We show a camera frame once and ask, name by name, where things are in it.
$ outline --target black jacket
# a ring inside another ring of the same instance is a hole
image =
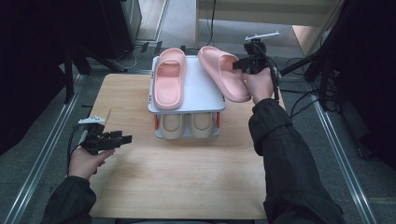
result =
[[[323,188],[304,139],[286,111],[273,99],[253,107],[249,129],[254,148],[263,156],[269,223],[345,223],[341,208]],[[43,224],[91,223],[96,196],[90,183],[69,176],[49,199]]]

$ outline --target slipper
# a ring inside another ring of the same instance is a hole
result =
[[[205,46],[198,52],[198,60],[227,99],[237,103],[250,100],[242,70],[233,70],[233,63],[239,61],[235,55]]]
[[[184,114],[166,114],[160,117],[160,132],[163,138],[180,138],[184,133],[184,126]]]
[[[212,135],[215,125],[212,113],[190,114],[190,131],[195,138],[208,138]]]
[[[186,55],[181,49],[161,53],[154,72],[154,104],[159,109],[176,109],[183,102]]]

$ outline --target human hand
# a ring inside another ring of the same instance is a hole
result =
[[[271,98],[273,95],[274,85],[270,68],[266,67],[256,75],[244,73],[242,78],[247,83],[247,90],[250,92],[254,104],[265,98]]]
[[[89,180],[97,168],[105,164],[105,159],[113,155],[114,152],[115,149],[111,149],[92,155],[84,147],[77,147],[70,159],[69,175]]]

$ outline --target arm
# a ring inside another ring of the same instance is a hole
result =
[[[269,71],[244,75],[253,96],[249,130],[263,156],[267,196],[263,203],[270,223],[345,223],[341,208],[322,186],[305,140],[286,111],[271,99]]]
[[[92,223],[89,213],[96,195],[89,179],[113,153],[114,149],[91,155],[77,147],[71,156],[69,176],[50,196],[42,223]]]

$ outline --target wooden board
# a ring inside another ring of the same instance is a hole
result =
[[[266,219],[265,172],[248,131],[253,103],[226,102],[214,139],[159,139],[148,75],[108,75],[92,116],[134,136],[91,178],[93,217]]]

